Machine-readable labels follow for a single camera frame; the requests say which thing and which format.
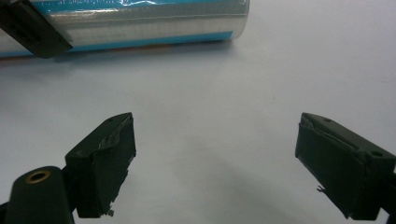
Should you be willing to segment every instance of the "white table surface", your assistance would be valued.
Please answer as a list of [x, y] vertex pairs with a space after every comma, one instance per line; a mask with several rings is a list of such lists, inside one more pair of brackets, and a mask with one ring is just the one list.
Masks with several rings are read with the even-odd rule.
[[2, 60], [0, 202], [131, 111], [137, 157], [115, 216], [78, 224], [373, 223], [316, 191], [297, 124], [319, 114], [396, 153], [395, 95], [394, 0], [256, 0], [233, 42]]

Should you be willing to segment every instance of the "black clamp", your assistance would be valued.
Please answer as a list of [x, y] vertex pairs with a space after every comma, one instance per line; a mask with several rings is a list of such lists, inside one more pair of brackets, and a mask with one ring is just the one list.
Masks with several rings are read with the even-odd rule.
[[0, 28], [40, 58], [73, 48], [29, 0], [0, 0]]

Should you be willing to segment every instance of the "plastic wrap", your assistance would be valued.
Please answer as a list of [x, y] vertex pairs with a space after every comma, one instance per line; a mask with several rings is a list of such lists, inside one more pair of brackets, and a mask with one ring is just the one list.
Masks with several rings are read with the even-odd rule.
[[[116, 49], [237, 38], [249, 0], [34, 1], [70, 51]], [[30, 54], [0, 30], [0, 56]]]

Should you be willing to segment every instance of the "plastic-wrapped cylinder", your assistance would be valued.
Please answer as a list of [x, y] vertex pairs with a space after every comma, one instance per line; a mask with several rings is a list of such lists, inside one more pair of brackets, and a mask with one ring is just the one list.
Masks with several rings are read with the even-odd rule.
[[[249, 0], [49, 0], [35, 7], [70, 51], [213, 41], [240, 36]], [[30, 54], [0, 30], [0, 56]]]

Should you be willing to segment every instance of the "blue stripe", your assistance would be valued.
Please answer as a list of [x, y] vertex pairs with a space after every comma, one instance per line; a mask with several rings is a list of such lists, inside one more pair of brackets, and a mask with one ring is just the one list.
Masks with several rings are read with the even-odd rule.
[[224, 0], [54, 0], [33, 2], [42, 13], [56, 13], [79, 10], [99, 10], [121, 7], [147, 7], [186, 3], [218, 2]]
[[[88, 46], [77, 46], [69, 50], [70, 52], [76, 51], [88, 51], [98, 49], [121, 49], [130, 47], [142, 47], [147, 45], [159, 45], [159, 44], [181, 44], [191, 42], [203, 42], [203, 41], [216, 41], [230, 39], [233, 32], [206, 34], [206, 35], [183, 35], [183, 36], [172, 36], [165, 38], [146, 39], [146, 40], [133, 40], [117, 43], [108, 43], [100, 45], [88, 45]], [[23, 55], [32, 55], [29, 51], [17, 51], [17, 52], [0, 52], [0, 57], [16, 57]]]

